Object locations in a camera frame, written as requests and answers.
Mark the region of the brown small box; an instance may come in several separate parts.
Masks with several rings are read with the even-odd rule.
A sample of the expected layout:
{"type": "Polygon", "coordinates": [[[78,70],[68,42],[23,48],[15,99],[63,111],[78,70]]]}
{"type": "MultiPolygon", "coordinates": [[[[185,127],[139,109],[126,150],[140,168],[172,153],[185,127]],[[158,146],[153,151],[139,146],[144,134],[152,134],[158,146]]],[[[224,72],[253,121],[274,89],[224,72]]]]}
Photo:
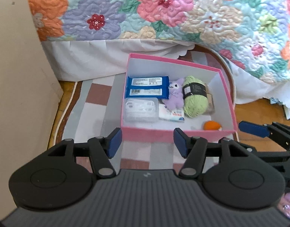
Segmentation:
{"type": "Polygon", "coordinates": [[[213,95],[210,93],[210,88],[207,84],[205,84],[205,87],[206,87],[206,93],[207,93],[208,107],[204,114],[211,115],[215,112],[213,95]]]}

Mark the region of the striped checkered rug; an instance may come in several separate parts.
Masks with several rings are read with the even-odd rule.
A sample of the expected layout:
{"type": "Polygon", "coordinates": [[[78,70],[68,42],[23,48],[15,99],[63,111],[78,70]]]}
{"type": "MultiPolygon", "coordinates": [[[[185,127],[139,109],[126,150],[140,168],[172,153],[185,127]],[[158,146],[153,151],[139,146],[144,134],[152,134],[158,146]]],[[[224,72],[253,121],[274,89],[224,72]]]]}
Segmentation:
{"type": "MultiPolygon", "coordinates": [[[[75,142],[102,135],[107,136],[120,126],[121,95],[124,74],[83,82],[62,82],[64,90],[55,119],[49,146],[65,138],[75,142]]],[[[176,146],[168,143],[140,143],[124,141],[111,164],[120,169],[180,170],[185,160],[176,146]]]]}

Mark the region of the clear floss picks package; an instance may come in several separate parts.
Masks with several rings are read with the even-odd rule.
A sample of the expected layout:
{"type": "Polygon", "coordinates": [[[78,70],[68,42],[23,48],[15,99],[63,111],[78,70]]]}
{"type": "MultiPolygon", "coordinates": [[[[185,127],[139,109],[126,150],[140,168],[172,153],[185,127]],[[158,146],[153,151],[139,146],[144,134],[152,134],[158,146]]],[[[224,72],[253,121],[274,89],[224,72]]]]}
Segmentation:
{"type": "Polygon", "coordinates": [[[157,98],[126,98],[123,118],[126,122],[157,122],[157,98]]]}

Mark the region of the white tissue packet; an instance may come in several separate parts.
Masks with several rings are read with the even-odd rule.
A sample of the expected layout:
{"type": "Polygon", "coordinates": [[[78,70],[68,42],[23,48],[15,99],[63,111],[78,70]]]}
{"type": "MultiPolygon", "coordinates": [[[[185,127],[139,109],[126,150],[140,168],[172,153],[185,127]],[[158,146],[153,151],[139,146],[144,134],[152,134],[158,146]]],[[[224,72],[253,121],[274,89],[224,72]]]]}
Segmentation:
{"type": "Polygon", "coordinates": [[[184,122],[183,109],[169,110],[163,103],[159,104],[159,119],[173,122],[184,122]]]}

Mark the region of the cardboard scraps under bed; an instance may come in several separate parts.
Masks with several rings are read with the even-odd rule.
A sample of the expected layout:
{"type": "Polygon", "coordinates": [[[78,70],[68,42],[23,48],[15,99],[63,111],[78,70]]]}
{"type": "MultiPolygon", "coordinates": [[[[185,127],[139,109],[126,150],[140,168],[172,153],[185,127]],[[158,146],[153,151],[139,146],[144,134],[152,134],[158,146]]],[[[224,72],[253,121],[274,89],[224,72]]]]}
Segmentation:
{"type": "Polygon", "coordinates": [[[288,107],[286,107],[282,102],[280,102],[278,99],[276,98],[271,98],[270,99],[270,103],[272,105],[274,104],[277,104],[279,106],[282,106],[283,107],[283,110],[284,110],[284,114],[285,114],[285,117],[287,120],[290,120],[290,109],[288,107]]]}

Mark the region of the pink storage box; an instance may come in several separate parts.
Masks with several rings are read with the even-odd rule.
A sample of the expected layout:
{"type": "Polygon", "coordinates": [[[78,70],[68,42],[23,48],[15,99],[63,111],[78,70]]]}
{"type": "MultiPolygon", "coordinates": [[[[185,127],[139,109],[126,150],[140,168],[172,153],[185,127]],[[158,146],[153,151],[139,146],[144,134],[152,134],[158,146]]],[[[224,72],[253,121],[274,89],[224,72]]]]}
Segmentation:
{"type": "Polygon", "coordinates": [[[126,69],[126,78],[168,76],[177,80],[187,76],[202,80],[213,95],[215,112],[211,115],[186,117],[184,122],[159,119],[157,122],[126,122],[123,118],[125,100],[122,101],[121,129],[123,140],[135,142],[167,142],[182,135],[202,137],[216,142],[237,131],[237,122],[233,101],[221,70],[193,62],[162,58],[143,54],[130,54],[126,69]],[[221,124],[222,130],[203,130],[203,124],[213,120],[221,124]]]}

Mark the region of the beige wooden cabinet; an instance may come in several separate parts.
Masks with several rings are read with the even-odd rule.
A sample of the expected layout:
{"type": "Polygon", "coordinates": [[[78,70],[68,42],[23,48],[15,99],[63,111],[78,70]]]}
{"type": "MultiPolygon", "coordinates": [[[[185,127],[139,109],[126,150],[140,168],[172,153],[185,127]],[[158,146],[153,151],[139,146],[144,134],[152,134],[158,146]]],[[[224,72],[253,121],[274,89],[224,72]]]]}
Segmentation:
{"type": "Polygon", "coordinates": [[[16,207],[12,173],[48,147],[62,95],[27,0],[0,0],[0,219],[16,207]]]}

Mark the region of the white bed skirt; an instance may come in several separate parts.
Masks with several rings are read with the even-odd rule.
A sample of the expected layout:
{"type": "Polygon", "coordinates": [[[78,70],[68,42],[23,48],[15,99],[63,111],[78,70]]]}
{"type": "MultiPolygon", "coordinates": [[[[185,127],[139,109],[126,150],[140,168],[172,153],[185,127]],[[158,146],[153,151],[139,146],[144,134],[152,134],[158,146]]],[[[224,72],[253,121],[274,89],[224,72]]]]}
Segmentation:
{"type": "Polygon", "coordinates": [[[173,40],[70,40],[44,41],[44,53],[58,80],[79,82],[124,73],[131,53],[178,59],[188,50],[206,51],[231,71],[235,103],[246,104],[261,98],[276,98],[290,109],[290,80],[267,84],[236,66],[220,53],[195,43],[173,40]]]}

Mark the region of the purple plush toy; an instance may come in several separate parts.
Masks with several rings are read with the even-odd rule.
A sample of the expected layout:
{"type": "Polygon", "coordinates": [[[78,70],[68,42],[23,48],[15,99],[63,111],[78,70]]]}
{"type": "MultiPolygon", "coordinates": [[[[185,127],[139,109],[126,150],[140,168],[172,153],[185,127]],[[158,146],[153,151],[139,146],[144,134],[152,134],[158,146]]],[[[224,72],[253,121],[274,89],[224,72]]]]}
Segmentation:
{"type": "Polygon", "coordinates": [[[183,93],[182,93],[182,85],[184,79],[178,79],[176,81],[172,81],[169,84],[169,98],[162,99],[163,104],[169,110],[182,109],[184,106],[183,93]]]}

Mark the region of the green yarn ball black label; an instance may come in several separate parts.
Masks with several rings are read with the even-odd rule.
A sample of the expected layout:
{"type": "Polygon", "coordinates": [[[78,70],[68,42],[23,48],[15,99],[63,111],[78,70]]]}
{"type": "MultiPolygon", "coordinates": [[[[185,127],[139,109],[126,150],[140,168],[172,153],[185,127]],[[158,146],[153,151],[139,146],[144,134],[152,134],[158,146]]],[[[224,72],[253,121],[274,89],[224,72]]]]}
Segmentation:
{"type": "Polygon", "coordinates": [[[206,85],[194,76],[187,76],[182,87],[185,114],[194,118],[206,112],[209,102],[206,85]]]}

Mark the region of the floral quilted bedspread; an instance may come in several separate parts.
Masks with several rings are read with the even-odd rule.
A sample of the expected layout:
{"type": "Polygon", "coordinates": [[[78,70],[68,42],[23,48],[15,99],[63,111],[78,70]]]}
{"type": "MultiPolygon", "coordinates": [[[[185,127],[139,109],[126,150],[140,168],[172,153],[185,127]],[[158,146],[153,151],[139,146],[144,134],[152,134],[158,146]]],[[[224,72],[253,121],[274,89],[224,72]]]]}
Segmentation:
{"type": "Polygon", "coordinates": [[[290,0],[27,1],[42,42],[196,43],[263,82],[290,80],[290,0]]]}

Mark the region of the orange small ball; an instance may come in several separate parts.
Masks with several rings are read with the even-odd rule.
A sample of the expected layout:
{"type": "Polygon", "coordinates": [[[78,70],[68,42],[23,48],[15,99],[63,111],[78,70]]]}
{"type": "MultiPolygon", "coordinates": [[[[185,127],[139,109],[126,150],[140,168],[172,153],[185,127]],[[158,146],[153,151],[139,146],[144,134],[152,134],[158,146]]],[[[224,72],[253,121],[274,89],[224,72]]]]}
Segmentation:
{"type": "Polygon", "coordinates": [[[209,130],[221,131],[222,129],[223,128],[221,124],[213,120],[209,120],[203,124],[203,130],[205,131],[209,131],[209,130]]]}

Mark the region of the blue wet wipes pack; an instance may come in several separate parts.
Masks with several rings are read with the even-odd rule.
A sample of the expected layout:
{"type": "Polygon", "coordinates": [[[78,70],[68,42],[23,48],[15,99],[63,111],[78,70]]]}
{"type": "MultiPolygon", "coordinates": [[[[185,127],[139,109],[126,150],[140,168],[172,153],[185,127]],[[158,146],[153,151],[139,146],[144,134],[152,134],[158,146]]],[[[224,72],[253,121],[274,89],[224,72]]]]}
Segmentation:
{"type": "Polygon", "coordinates": [[[169,98],[169,77],[128,77],[126,81],[125,98],[169,98]]]}

